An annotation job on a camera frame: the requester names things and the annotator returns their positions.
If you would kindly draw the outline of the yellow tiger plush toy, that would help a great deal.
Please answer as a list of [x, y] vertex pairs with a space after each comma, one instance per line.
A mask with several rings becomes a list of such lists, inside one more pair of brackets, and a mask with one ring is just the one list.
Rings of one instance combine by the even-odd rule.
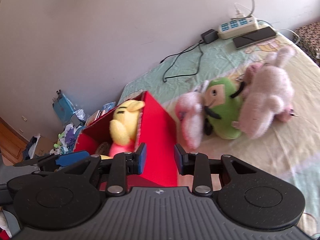
[[140, 111], [144, 106], [144, 101], [127, 100], [116, 108], [110, 121], [112, 144], [109, 147], [104, 142], [96, 150], [102, 159], [111, 159], [118, 153], [134, 151]]

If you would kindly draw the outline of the white pink bunny plush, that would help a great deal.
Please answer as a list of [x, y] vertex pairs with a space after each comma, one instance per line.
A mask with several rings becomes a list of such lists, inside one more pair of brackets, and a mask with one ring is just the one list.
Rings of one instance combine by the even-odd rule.
[[209, 85], [205, 80], [191, 92], [182, 94], [175, 106], [175, 114], [181, 123], [186, 145], [194, 150], [202, 141], [204, 132], [204, 93]]

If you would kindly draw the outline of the green avocado plush toy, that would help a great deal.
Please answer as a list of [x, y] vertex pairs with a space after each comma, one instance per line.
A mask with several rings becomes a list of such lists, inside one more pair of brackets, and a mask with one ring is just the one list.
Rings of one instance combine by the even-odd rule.
[[236, 88], [227, 77], [220, 77], [209, 82], [204, 92], [204, 133], [213, 132], [222, 139], [233, 140], [241, 135], [241, 131], [232, 126], [238, 120], [242, 106], [240, 93], [244, 83]]

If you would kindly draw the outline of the pink bunny plush blue bow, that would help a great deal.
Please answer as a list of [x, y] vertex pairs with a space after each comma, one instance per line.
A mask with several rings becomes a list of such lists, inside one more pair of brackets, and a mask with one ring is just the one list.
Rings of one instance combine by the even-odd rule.
[[239, 92], [244, 97], [238, 120], [232, 126], [250, 139], [261, 137], [275, 117], [291, 118], [294, 88], [284, 66], [295, 55], [292, 47], [270, 53], [263, 63], [248, 66]]

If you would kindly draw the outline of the mauve teddy bear plush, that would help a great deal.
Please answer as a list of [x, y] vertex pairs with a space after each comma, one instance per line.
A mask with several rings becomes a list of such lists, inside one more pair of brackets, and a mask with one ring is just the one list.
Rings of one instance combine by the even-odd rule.
[[288, 122], [295, 114], [292, 107], [294, 89], [288, 73], [274, 64], [254, 63], [247, 67], [243, 81], [245, 99], [252, 93], [260, 93], [269, 98], [276, 95], [283, 100], [283, 109], [274, 117], [281, 122]]

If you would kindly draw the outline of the cardboard box on floor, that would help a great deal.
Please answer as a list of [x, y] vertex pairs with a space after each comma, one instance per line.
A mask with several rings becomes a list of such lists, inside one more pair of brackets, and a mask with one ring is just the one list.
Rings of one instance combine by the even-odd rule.
[[33, 159], [49, 153], [53, 149], [53, 145], [54, 143], [50, 139], [37, 134], [29, 140], [22, 151], [23, 160]]

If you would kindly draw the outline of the purple plush toy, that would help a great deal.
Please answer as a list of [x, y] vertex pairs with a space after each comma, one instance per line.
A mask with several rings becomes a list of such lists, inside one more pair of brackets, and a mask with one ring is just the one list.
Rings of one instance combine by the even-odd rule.
[[65, 135], [65, 143], [67, 147], [74, 146], [76, 139], [78, 137], [78, 129], [77, 128], [70, 128]]

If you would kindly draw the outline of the red cardboard box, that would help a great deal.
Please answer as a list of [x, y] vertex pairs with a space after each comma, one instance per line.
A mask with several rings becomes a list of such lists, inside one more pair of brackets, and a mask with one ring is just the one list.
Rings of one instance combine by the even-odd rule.
[[[177, 143], [176, 122], [149, 92], [134, 98], [145, 102], [138, 123], [135, 149], [140, 143], [146, 144], [146, 161], [141, 175], [127, 177], [128, 187], [176, 187], [177, 167], [174, 159], [174, 145]], [[115, 109], [110, 110], [86, 126], [77, 137], [73, 151], [87, 151], [95, 154], [103, 143], [112, 144], [109, 124]]]

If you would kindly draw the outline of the small black phone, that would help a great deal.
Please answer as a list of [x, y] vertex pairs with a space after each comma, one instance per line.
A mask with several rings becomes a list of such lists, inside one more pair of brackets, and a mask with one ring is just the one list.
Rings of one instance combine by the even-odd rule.
[[71, 116], [71, 122], [75, 128], [81, 125], [81, 120], [77, 117], [75, 113]]

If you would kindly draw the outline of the stack of books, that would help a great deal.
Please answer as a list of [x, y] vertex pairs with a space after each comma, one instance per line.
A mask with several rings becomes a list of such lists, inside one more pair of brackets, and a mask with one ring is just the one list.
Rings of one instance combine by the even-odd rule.
[[95, 122], [95, 120], [99, 119], [101, 116], [103, 116], [106, 113], [106, 110], [97, 110], [95, 113], [93, 113], [89, 118], [87, 118], [85, 126], [89, 126], [91, 123]]

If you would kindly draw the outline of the pastel cartoon bed sheet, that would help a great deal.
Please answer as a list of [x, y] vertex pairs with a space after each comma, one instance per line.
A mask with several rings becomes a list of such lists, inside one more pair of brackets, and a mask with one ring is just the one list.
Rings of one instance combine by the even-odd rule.
[[128, 83], [121, 101], [148, 91], [173, 113], [180, 95], [223, 76], [239, 84], [248, 67], [260, 65], [258, 77], [246, 77], [240, 93], [245, 102], [235, 124], [240, 137], [204, 137], [199, 150], [210, 157], [232, 154], [298, 187], [306, 200], [299, 227], [318, 238], [319, 68], [281, 34], [240, 50], [231, 40], [201, 48], [203, 59], [196, 76], [162, 80], [164, 73], [192, 70], [199, 57], [193, 51], [179, 59], [168, 59]]

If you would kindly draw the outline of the black smartphone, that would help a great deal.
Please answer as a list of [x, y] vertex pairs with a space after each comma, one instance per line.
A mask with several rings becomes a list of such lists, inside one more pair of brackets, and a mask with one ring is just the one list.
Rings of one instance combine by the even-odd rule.
[[275, 38], [276, 35], [277, 33], [271, 27], [264, 27], [233, 38], [233, 43], [236, 49], [241, 49], [262, 41], [270, 40]]

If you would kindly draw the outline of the white blue power strip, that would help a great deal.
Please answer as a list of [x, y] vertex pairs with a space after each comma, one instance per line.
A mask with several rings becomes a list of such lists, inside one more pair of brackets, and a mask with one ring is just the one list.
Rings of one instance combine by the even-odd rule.
[[258, 22], [254, 16], [244, 19], [231, 20], [223, 23], [218, 28], [218, 35], [221, 39], [237, 37], [258, 29]]

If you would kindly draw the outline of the white usb charger plug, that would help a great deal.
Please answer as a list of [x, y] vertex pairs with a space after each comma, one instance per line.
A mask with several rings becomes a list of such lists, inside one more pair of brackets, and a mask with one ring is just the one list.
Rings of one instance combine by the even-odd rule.
[[236, 11], [236, 15], [235, 18], [244, 18], [246, 16], [246, 14], [244, 12], [242, 12], [240, 9], [247, 9], [247, 7], [245, 7], [244, 5], [240, 4], [240, 3], [234, 3], [234, 7], [235, 7], [235, 11]]

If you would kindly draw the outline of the dark patterned blanket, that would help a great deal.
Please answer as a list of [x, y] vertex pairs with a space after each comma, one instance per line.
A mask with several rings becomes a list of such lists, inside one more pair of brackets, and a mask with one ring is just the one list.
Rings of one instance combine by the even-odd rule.
[[295, 30], [300, 40], [293, 37], [297, 46], [319, 66], [320, 21], [301, 26]]

